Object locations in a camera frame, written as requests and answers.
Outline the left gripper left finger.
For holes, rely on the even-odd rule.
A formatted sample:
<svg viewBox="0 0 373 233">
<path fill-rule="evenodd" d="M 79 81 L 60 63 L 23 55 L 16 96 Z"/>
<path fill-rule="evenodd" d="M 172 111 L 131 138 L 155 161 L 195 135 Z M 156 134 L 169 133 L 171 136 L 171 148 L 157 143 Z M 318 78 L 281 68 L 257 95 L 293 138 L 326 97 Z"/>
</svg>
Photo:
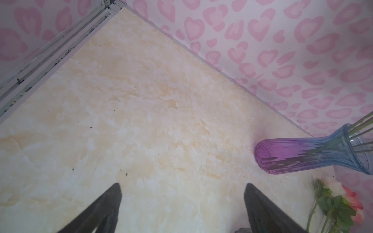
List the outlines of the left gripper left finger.
<svg viewBox="0 0 373 233">
<path fill-rule="evenodd" d="M 80 215 L 62 228 L 60 233 L 115 232 L 122 192 L 119 183 L 113 184 Z"/>
</svg>

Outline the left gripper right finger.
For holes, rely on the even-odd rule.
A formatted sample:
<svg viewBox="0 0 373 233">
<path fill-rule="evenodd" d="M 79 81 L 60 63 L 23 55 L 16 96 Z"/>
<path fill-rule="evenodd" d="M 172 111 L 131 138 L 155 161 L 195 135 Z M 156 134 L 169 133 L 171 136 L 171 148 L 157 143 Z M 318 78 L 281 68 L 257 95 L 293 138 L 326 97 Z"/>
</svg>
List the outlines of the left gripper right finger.
<svg viewBox="0 0 373 233">
<path fill-rule="evenodd" d="M 251 183 L 246 185 L 244 202 L 253 233 L 306 232 Z"/>
</svg>

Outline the purple blue glass vase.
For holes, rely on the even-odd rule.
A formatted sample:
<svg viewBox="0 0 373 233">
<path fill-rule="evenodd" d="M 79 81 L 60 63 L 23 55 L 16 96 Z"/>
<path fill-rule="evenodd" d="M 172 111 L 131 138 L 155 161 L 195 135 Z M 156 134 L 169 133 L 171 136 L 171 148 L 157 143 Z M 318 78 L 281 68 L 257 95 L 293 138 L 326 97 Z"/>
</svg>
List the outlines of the purple blue glass vase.
<svg viewBox="0 0 373 233">
<path fill-rule="evenodd" d="M 328 166 L 373 173 L 373 143 L 346 124 L 325 137 L 260 141 L 254 150 L 258 166 L 269 174 L 285 174 Z"/>
</svg>

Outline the pink rose spray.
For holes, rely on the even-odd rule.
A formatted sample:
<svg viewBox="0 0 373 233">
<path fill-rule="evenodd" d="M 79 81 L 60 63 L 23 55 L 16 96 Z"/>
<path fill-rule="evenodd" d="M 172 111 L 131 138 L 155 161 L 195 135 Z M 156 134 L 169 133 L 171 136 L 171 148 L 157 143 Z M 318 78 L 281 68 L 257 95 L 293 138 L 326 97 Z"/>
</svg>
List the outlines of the pink rose spray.
<svg viewBox="0 0 373 233">
<path fill-rule="evenodd" d="M 373 130 L 373 113 L 370 112 L 363 118 L 348 127 L 348 136 L 355 138 Z"/>
</svg>

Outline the red glass vase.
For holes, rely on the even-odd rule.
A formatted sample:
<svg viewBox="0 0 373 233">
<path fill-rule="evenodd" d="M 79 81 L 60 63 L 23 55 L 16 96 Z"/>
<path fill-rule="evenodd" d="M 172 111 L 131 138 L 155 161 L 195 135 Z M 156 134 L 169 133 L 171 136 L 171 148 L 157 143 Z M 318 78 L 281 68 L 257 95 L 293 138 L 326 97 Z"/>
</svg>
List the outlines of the red glass vase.
<svg viewBox="0 0 373 233">
<path fill-rule="evenodd" d="M 235 231 L 235 233 L 252 233 L 251 228 L 239 228 L 238 230 Z"/>
</svg>

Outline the pile of pink flowers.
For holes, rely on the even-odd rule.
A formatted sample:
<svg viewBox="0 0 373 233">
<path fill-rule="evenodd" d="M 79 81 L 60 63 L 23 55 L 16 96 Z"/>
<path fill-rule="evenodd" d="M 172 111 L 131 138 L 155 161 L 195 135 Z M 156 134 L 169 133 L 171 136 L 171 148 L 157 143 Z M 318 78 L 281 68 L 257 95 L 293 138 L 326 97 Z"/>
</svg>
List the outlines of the pile of pink flowers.
<svg viewBox="0 0 373 233">
<path fill-rule="evenodd" d="M 314 179 L 312 185 L 315 202 L 308 217 L 307 232 L 318 208 L 325 215 L 321 233 L 349 233 L 354 226 L 363 223 L 363 204 L 357 193 L 334 177 Z"/>
</svg>

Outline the left corner aluminium post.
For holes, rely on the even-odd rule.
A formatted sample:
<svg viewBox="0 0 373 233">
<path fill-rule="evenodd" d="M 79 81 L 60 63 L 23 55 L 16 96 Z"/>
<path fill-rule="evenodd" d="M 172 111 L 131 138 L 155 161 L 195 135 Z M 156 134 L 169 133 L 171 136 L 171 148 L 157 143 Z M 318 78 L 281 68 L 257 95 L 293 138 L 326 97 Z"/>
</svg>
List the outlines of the left corner aluminium post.
<svg viewBox="0 0 373 233">
<path fill-rule="evenodd" d="M 125 5 L 125 1 L 1 1 L 1 121 Z"/>
</svg>

